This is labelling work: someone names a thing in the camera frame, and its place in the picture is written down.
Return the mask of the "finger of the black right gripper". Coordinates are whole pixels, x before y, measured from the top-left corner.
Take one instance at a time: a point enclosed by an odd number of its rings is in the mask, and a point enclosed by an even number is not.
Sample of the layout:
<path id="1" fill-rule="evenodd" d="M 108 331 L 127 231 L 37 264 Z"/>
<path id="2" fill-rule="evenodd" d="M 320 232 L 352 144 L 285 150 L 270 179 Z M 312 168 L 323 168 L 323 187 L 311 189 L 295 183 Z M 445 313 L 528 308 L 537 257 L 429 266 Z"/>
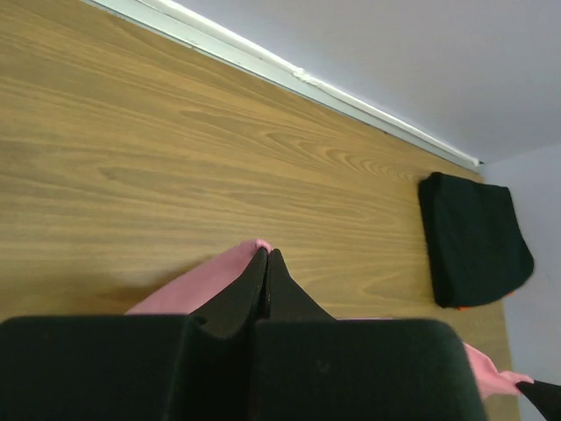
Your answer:
<path id="1" fill-rule="evenodd" d="M 548 382 L 518 382 L 515 385 L 547 421 L 561 421 L 561 386 Z"/>

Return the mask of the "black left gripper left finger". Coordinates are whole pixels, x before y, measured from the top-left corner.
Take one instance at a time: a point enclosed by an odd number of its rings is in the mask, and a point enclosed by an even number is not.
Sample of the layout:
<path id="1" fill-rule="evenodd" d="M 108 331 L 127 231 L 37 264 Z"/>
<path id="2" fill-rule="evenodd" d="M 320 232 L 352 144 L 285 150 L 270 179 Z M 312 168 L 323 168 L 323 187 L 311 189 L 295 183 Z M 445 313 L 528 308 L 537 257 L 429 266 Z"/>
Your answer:
<path id="1" fill-rule="evenodd" d="M 244 420 L 268 253 L 189 315 L 33 316 L 1 325 L 4 420 Z"/>

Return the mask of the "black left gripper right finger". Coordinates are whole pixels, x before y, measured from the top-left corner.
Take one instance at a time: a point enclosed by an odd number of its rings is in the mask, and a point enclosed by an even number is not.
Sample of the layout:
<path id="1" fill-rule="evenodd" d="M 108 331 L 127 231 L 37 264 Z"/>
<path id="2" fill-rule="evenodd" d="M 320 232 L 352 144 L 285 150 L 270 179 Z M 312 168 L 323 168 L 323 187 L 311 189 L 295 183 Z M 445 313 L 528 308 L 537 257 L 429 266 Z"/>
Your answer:
<path id="1" fill-rule="evenodd" d="M 462 341 L 433 319 L 337 320 L 267 263 L 253 334 L 255 420 L 483 420 Z"/>

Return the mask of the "pink t shirt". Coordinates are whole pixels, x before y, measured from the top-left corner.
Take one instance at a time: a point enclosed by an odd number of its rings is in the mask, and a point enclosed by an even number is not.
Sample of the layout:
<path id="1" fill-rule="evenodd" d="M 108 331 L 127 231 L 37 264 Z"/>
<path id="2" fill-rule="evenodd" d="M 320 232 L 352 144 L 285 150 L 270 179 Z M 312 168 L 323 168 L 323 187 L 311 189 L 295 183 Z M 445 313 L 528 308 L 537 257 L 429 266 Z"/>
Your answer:
<path id="1" fill-rule="evenodd" d="M 252 239 L 199 264 L 133 305 L 126 314 L 189 314 L 236 281 L 259 249 L 268 253 L 273 247 L 263 239 Z M 499 371 L 490 357 L 464 344 L 480 396 L 519 396 L 517 385 L 535 384 L 528 375 Z"/>

